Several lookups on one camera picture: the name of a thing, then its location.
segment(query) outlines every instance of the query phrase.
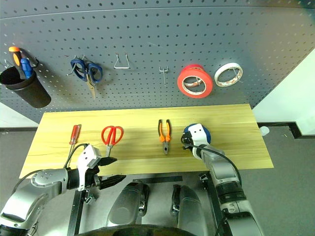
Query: white wall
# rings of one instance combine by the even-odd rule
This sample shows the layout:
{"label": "white wall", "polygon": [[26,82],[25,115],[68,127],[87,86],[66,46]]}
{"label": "white wall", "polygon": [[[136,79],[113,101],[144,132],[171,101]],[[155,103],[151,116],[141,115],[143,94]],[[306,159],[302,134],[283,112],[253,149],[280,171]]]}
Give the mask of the white wall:
{"label": "white wall", "polygon": [[257,122],[295,121],[315,135],[315,49],[254,109]]}
{"label": "white wall", "polygon": [[0,103],[0,128],[37,126],[36,122]]}

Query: wooden board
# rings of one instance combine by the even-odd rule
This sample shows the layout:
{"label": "wooden board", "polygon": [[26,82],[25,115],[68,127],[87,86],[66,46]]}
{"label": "wooden board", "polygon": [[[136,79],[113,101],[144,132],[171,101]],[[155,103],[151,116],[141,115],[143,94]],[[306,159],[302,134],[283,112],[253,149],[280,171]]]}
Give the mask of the wooden board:
{"label": "wooden board", "polygon": [[[158,120],[170,119],[168,155],[158,138]],[[21,171],[25,174],[62,168],[75,124],[82,124],[78,143],[90,143],[105,155],[101,131],[109,125],[124,128],[122,140],[111,150],[115,163],[100,168],[100,175],[204,171],[204,164],[183,150],[180,138],[186,126],[201,123],[211,132],[211,145],[223,149],[239,169],[272,168],[273,164],[248,104],[45,113]],[[70,166],[76,167],[81,149]]]}

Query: gray pegboard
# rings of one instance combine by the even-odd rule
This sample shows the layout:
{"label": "gray pegboard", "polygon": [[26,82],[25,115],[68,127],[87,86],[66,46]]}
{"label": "gray pegboard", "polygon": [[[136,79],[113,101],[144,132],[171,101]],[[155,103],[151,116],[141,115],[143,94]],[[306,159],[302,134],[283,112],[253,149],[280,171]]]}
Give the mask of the gray pegboard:
{"label": "gray pegboard", "polygon": [[[0,61],[10,60],[11,45],[37,57],[36,72],[52,102],[35,109],[4,86],[1,102],[37,122],[47,111],[253,107],[314,48],[312,7],[311,1],[2,1]],[[114,69],[115,53],[125,63],[125,52],[131,69]],[[86,84],[66,76],[74,55],[105,70],[95,101]],[[229,62],[242,66],[241,82],[215,85],[204,99],[179,92],[176,80],[185,65],[199,63],[213,77]],[[169,67],[166,86],[159,66]]]}

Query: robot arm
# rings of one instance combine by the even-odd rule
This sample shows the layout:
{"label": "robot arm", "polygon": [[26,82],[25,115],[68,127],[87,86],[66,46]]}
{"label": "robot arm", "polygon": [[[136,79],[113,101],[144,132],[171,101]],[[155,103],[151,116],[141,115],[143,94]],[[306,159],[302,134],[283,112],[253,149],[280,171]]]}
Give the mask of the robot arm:
{"label": "robot arm", "polygon": [[0,213],[0,236],[28,235],[45,205],[68,189],[77,188],[82,191],[93,186],[103,189],[122,181],[126,176],[106,180],[97,176],[98,166],[109,165],[116,160],[112,157],[102,158],[97,148],[88,145],[78,158],[77,169],[37,172],[27,185],[13,193],[6,202]]}
{"label": "robot arm", "polygon": [[244,194],[236,167],[222,157],[224,155],[222,150],[210,145],[210,140],[210,132],[201,124],[188,126],[182,136],[184,148],[189,148],[193,156],[202,160],[210,170],[217,191],[216,197],[226,219],[223,225],[224,232],[231,236],[264,236],[252,206]]}

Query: red screwdriver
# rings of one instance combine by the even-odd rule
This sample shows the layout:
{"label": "red screwdriver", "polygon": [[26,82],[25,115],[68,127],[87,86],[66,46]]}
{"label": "red screwdriver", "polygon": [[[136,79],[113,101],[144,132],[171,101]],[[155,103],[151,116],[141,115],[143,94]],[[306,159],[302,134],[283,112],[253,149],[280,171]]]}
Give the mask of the red screwdriver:
{"label": "red screwdriver", "polygon": [[72,134],[71,134],[71,139],[70,139],[70,142],[69,142],[69,144],[71,144],[69,156],[70,156],[70,154],[72,153],[72,150],[73,150],[73,148],[74,148],[74,145],[75,145],[75,144],[77,143],[77,141],[78,141],[80,129],[81,129],[81,125],[80,125],[80,124],[76,124],[75,126],[73,126],[73,130],[72,130]]}

